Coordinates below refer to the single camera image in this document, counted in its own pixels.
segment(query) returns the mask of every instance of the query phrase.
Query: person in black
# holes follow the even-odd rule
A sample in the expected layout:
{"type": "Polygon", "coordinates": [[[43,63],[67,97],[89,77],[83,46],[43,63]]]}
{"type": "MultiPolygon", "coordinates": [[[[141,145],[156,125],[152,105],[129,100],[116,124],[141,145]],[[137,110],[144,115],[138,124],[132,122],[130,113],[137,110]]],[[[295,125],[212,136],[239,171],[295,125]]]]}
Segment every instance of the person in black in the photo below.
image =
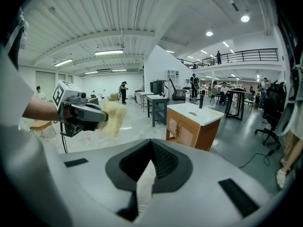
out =
{"type": "Polygon", "coordinates": [[[199,79],[196,78],[195,73],[193,74],[193,76],[190,78],[190,84],[191,84],[191,89],[192,89],[192,98],[197,98],[197,89],[195,88],[195,84],[198,84],[199,79]]]}
{"type": "Polygon", "coordinates": [[[218,61],[218,65],[219,65],[219,64],[222,64],[222,62],[221,62],[221,54],[220,54],[219,51],[218,51],[218,53],[217,53],[217,61],[218,61]]]}
{"type": "Polygon", "coordinates": [[[120,86],[121,96],[122,96],[122,104],[126,104],[126,90],[128,89],[126,86],[126,81],[122,82],[120,86]]]}

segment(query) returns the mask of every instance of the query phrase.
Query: gray floor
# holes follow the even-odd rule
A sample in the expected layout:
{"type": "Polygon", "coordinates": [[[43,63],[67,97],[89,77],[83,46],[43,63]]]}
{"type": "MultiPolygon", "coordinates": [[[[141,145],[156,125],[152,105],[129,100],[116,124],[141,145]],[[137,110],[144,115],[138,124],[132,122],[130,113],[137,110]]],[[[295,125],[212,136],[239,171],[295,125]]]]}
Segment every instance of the gray floor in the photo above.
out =
{"type": "MultiPolygon", "coordinates": [[[[205,97],[204,106],[209,105],[210,98],[205,97]]],[[[147,118],[147,110],[143,113],[140,105],[135,104],[134,100],[127,101],[127,114],[122,125],[122,128],[117,138],[108,138],[99,130],[95,132],[81,132],[73,138],[66,137],[67,148],[69,152],[86,151],[99,148],[111,147],[114,145],[130,142],[144,138],[165,139],[166,126],[156,122],[155,127],[152,127],[152,119],[147,118]]],[[[226,160],[230,161],[237,167],[244,165],[255,153],[267,154],[271,149],[276,149],[276,145],[272,144],[273,140],[269,140],[267,146],[262,145],[265,135],[262,133],[254,134],[255,129],[270,128],[269,125],[263,124],[262,112],[258,109],[252,109],[250,114],[250,105],[245,105],[243,121],[236,119],[226,119],[223,117],[220,126],[213,142],[210,152],[217,154],[226,160]]],[[[214,104],[215,110],[224,112],[225,106],[214,104]]],[[[53,143],[59,153],[64,153],[62,140],[60,136],[59,123],[54,125],[57,135],[47,128],[44,131],[45,138],[39,136],[42,142],[48,141],[53,143]]],[[[258,180],[269,193],[276,194],[276,172],[280,168],[279,161],[283,155],[283,147],[272,156],[270,156],[270,166],[265,166],[262,156],[255,156],[253,160],[242,170],[258,180]]],[[[152,163],[149,164],[141,179],[138,182],[138,198],[139,209],[144,209],[144,206],[151,199],[151,187],[155,177],[155,170],[152,163]]]]}

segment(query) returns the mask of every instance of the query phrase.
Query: black office chair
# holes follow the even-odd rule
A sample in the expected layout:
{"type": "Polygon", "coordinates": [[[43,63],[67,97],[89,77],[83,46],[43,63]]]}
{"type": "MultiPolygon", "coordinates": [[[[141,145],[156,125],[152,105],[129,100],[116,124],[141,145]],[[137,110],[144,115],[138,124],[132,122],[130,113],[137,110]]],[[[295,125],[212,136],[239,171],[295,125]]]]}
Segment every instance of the black office chair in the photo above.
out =
{"type": "Polygon", "coordinates": [[[267,97],[263,104],[263,118],[266,119],[267,122],[271,125],[271,129],[268,130],[264,128],[263,130],[256,130],[255,134],[257,134],[258,131],[268,134],[267,138],[262,142],[262,144],[265,145],[269,137],[272,137],[278,144],[277,149],[280,149],[281,143],[279,142],[279,138],[274,131],[276,130],[276,127],[282,116],[282,112],[284,110],[286,99],[284,82],[281,82],[280,84],[271,84],[270,88],[267,89],[266,94],[267,97]]]}
{"type": "Polygon", "coordinates": [[[185,89],[176,89],[172,80],[171,79],[169,79],[169,80],[170,80],[172,87],[174,88],[174,93],[172,94],[171,99],[174,101],[178,101],[178,100],[185,101],[186,90],[185,89]]]}

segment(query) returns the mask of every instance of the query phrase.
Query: white wall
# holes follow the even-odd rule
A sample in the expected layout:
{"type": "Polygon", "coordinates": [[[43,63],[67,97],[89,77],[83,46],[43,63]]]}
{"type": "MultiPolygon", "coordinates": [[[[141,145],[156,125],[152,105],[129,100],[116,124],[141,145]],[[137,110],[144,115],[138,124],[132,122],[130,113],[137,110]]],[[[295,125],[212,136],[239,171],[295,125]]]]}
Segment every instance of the white wall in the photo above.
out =
{"type": "Polygon", "coordinates": [[[71,73],[63,72],[63,71],[56,71],[50,69],[44,69],[39,67],[31,67],[31,66],[19,66],[19,74],[23,78],[23,80],[36,92],[36,71],[41,72],[50,72],[55,74],[55,85],[57,85],[58,81],[58,73],[65,74],[65,75],[72,75],[74,84],[79,88],[82,89],[82,78],[78,75],[74,75],[71,73]]]}
{"type": "Polygon", "coordinates": [[[175,86],[184,87],[186,78],[190,78],[194,73],[188,69],[177,58],[167,53],[164,49],[155,46],[148,59],[144,59],[144,84],[145,91],[150,92],[150,82],[154,80],[165,80],[165,70],[178,70],[179,83],[175,86]]]}
{"type": "Polygon", "coordinates": [[[109,96],[111,93],[117,93],[121,83],[126,81],[126,87],[128,87],[126,93],[134,96],[135,90],[140,90],[143,86],[142,75],[142,73],[115,73],[84,77],[82,78],[82,88],[88,96],[93,94],[93,91],[95,91],[94,94],[96,96],[98,96],[99,93],[101,93],[102,96],[109,96]]]}
{"type": "Polygon", "coordinates": [[[277,48],[273,35],[256,34],[233,39],[234,51],[277,48]]]}

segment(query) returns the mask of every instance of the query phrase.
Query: chair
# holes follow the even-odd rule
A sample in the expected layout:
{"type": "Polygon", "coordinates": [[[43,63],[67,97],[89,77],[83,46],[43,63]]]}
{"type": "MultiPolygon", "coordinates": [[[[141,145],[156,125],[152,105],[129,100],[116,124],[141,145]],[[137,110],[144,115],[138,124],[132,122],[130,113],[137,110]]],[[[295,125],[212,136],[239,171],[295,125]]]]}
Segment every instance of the chair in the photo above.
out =
{"type": "Polygon", "coordinates": [[[266,94],[267,97],[263,104],[263,118],[266,119],[267,122],[271,125],[271,129],[257,129],[255,131],[255,134],[257,134],[258,131],[268,134],[267,138],[262,142],[262,144],[265,145],[269,137],[272,137],[278,144],[277,149],[280,149],[281,143],[279,142],[279,138],[274,131],[276,130],[276,127],[282,116],[282,112],[284,110],[284,104],[286,99],[286,92],[284,91],[284,82],[281,82],[280,84],[271,84],[270,88],[267,89],[266,94]]]}
{"type": "Polygon", "coordinates": [[[251,104],[250,114],[251,114],[252,106],[254,105],[254,100],[255,100],[255,98],[252,94],[250,94],[250,93],[244,94],[244,102],[251,104]]]}
{"type": "Polygon", "coordinates": [[[217,104],[218,104],[218,101],[219,101],[219,98],[221,97],[221,94],[220,92],[218,91],[218,89],[216,89],[215,87],[212,88],[212,97],[210,98],[210,104],[212,103],[212,98],[215,98],[215,97],[218,97],[217,99],[217,104]]]}
{"type": "Polygon", "coordinates": [[[172,80],[171,79],[169,79],[169,80],[170,80],[170,83],[171,83],[172,87],[174,88],[174,93],[172,94],[171,99],[174,100],[174,101],[178,101],[178,100],[185,101],[186,90],[185,89],[176,89],[172,80]]]}

